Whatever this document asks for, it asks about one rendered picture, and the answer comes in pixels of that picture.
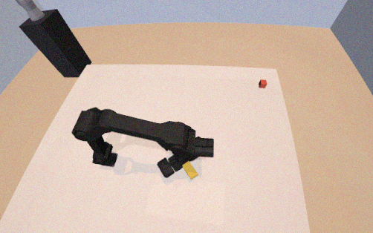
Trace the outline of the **small red cube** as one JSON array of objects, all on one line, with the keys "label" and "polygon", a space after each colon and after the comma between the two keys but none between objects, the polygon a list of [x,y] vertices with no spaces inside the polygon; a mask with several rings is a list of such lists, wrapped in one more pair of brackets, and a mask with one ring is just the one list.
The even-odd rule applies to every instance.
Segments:
[{"label": "small red cube", "polygon": [[260,87],[260,88],[266,88],[266,87],[265,87],[266,84],[267,84],[267,83],[266,83],[266,80],[260,80],[260,81],[259,81],[259,87]]}]

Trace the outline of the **yellow bar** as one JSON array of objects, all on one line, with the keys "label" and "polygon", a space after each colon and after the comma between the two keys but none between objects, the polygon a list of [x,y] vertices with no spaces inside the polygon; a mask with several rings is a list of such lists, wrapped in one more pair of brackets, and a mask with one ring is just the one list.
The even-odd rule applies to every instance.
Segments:
[{"label": "yellow bar", "polygon": [[198,176],[197,171],[194,169],[194,167],[192,166],[190,161],[187,161],[182,166],[183,166],[185,172],[188,174],[190,179],[194,179],[195,177]]}]

